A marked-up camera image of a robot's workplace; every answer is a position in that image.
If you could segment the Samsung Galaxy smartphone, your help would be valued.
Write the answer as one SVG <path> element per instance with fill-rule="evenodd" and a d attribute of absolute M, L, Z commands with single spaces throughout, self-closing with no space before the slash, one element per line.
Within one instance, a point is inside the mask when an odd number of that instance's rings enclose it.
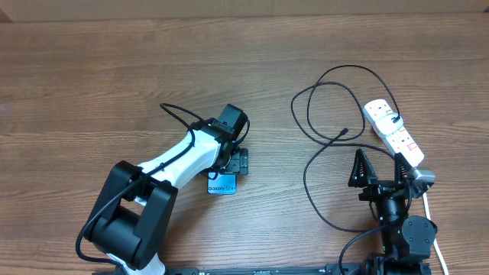
<path fill-rule="evenodd" d="M 237 176 L 211 172 L 208 174 L 207 191 L 214 195 L 234 195 L 237 192 Z"/>

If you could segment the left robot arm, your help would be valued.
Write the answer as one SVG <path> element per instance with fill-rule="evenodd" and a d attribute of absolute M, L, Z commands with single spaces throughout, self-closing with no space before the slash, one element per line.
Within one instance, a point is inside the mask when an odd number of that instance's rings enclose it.
<path fill-rule="evenodd" d="M 238 177 L 249 169 L 248 150 L 241 147 L 247 115 L 228 104 L 219 117 L 184 126 L 182 141 L 159 157 L 113 166 L 77 236 L 80 259 L 111 264 L 114 274 L 168 274 L 158 253 L 179 190 L 203 175 L 211 194 L 236 193 Z"/>

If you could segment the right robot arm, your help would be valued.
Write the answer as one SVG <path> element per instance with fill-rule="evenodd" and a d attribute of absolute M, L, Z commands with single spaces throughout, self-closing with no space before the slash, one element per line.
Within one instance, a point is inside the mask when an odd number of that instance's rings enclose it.
<path fill-rule="evenodd" d="M 426 194 L 435 183 L 431 170 L 409 164 L 401 154 L 394 155 L 394 178 L 380 180 L 366 153 L 356 150 L 348 185 L 362 189 L 361 201 L 373 205 L 377 211 L 378 226 L 347 243 L 349 248 L 357 240 L 373 233 L 381 235 L 381 254 L 372 254 L 360 264 L 344 265 L 339 260 L 341 274 L 430 274 L 424 260 L 430 258 L 438 228 L 419 215 L 410 215 L 414 199 Z"/>

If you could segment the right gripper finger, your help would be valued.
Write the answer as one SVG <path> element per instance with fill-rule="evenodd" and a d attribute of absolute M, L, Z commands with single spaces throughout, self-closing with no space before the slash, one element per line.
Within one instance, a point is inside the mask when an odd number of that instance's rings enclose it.
<path fill-rule="evenodd" d="M 355 160 L 348 181 L 349 187 L 364 188 L 377 182 L 377 175 L 362 149 L 355 152 Z"/>
<path fill-rule="evenodd" d="M 402 183 L 406 178 L 412 166 L 402 153 L 394 154 L 394 181 Z"/>

